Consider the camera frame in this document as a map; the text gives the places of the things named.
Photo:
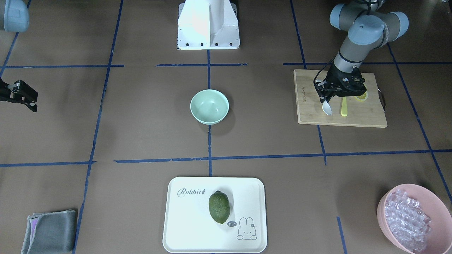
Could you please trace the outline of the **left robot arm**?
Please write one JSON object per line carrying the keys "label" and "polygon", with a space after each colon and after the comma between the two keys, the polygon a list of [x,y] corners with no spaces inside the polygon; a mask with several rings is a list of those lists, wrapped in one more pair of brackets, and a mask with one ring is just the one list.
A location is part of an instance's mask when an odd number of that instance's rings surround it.
{"label": "left robot arm", "polygon": [[379,13],[383,0],[353,0],[336,5],[330,13],[330,24],[347,36],[337,55],[330,61],[325,79],[313,80],[320,102],[331,98],[361,96],[366,91],[359,68],[368,53],[404,35],[409,28],[405,13]]}

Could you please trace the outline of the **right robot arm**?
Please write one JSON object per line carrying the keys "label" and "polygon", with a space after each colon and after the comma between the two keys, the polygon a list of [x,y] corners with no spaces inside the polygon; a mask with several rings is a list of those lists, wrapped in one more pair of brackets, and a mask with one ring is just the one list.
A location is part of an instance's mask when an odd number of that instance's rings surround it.
{"label": "right robot arm", "polygon": [[[29,28],[29,11],[22,0],[2,0],[1,30],[6,32],[25,32]],[[0,80],[0,101],[21,103],[32,112],[36,112],[38,106],[38,92],[26,82],[18,80],[12,84]]]}

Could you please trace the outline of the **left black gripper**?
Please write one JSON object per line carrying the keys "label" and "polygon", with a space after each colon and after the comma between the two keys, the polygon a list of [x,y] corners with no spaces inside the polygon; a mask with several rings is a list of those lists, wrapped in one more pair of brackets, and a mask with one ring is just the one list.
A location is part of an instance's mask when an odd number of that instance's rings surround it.
{"label": "left black gripper", "polygon": [[326,83],[323,88],[318,89],[321,89],[325,96],[320,97],[320,103],[329,103],[334,96],[359,96],[367,91],[364,85],[365,79],[357,67],[353,67],[352,72],[347,73],[332,65],[322,81],[326,81]]}

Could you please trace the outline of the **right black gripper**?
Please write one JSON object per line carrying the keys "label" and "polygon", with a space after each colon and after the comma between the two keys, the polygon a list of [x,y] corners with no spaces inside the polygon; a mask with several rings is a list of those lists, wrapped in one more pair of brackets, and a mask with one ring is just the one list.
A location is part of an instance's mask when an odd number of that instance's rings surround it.
{"label": "right black gripper", "polygon": [[0,101],[21,103],[27,106],[32,112],[37,112],[38,92],[31,88],[23,80],[18,80],[9,85],[0,79]]}

